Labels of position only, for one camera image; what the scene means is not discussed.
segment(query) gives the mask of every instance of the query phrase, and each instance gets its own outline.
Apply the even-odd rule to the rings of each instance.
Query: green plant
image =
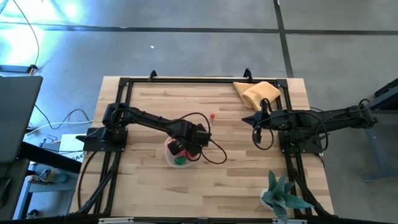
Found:
[[[270,170],[268,175],[269,187],[261,200],[274,209],[274,213],[284,223],[287,223],[286,208],[312,208],[313,205],[305,202],[303,199],[289,194],[294,186],[294,182],[286,181],[286,176],[276,181],[275,174]]]

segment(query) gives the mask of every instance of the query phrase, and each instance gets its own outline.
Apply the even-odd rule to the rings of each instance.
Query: potted plant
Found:
[[[264,207],[273,209],[275,215],[284,223],[287,223],[286,208],[312,208],[313,205],[305,202],[303,199],[289,194],[294,186],[294,182],[286,181],[286,176],[276,181],[275,174],[270,170],[268,175],[269,186],[264,189],[260,195],[260,202]]]

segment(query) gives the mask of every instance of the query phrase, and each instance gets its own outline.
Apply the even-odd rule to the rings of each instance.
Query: wooden table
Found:
[[[103,126],[101,121],[106,106],[115,101],[119,79],[104,77],[94,127]],[[287,80],[293,109],[308,110],[304,80]],[[274,147],[268,151],[253,145],[252,127],[241,118],[254,112],[243,106],[232,84],[135,83],[130,106],[168,119],[191,112],[208,116],[214,113],[212,138],[225,149],[228,160],[222,165],[214,165],[201,158],[193,167],[171,168],[164,157],[164,141],[168,136],[137,124],[129,125],[129,138],[122,153],[113,200],[113,217],[275,217],[273,211],[261,206],[259,196],[268,187],[270,169],[277,178],[287,174],[285,158],[280,152],[277,135]],[[200,116],[187,119],[205,124]],[[269,141],[270,134],[263,131],[262,144],[265,146]],[[205,148],[204,153],[215,161],[223,159],[223,154],[213,144]],[[97,153],[88,165],[81,185],[82,203],[98,185],[103,157],[103,152]],[[321,161],[312,154],[302,157],[308,188],[323,207],[333,213]],[[107,192],[105,189],[101,212]],[[76,210],[75,194],[71,212]],[[288,214],[290,217],[294,215],[292,210]]]

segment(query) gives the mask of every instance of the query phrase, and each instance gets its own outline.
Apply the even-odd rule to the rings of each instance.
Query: white cable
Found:
[[[15,0],[13,0],[13,1],[14,1],[15,5],[18,7],[18,9],[19,9],[19,11],[21,12],[21,14],[24,16],[26,22],[28,23],[30,29],[31,29],[32,32],[33,32],[33,36],[35,37],[36,44],[37,44],[37,55],[36,55],[36,60],[35,60],[34,65],[36,66],[36,65],[37,65],[37,60],[39,59],[39,54],[40,54],[39,41],[37,40],[37,36],[36,36],[35,30],[33,30],[33,27],[32,27],[32,25],[30,24],[29,20],[27,20],[27,18],[26,18],[26,16],[25,16],[24,12],[22,12],[22,9],[19,7],[18,3],[17,3]],[[33,75],[33,68],[31,68],[31,69],[30,69],[30,72],[29,72],[29,76],[32,76],[32,75]]]
[[[82,121],[82,122],[55,122],[55,123],[51,123],[51,125],[53,125],[53,124],[87,124],[87,123],[91,123],[91,122],[93,122],[93,121]],[[35,130],[33,130],[33,131],[29,132],[29,133],[26,133],[25,136],[27,136],[28,134],[32,134],[33,132],[36,132],[36,131],[38,131],[38,130],[40,130],[40,129],[42,129],[42,128],[45,128],[45,127],[47,127],[47,126],[50,126],[50,125],[49,125],[49,124],[46,124],[46,125],[43,125],[43,126],[41,126],[41,127],[39,127],[39,128],[36,128]]]

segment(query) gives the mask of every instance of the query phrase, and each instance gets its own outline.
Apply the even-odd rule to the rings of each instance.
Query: white paper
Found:
[[[85,136],[86,134],[63,134],[61,138],[61,145],[59,154],[65,157],[83,162],[84,152],[68,152],[68,151],[81,151],[83,150],[84,143],[77,140],[76,136]]]

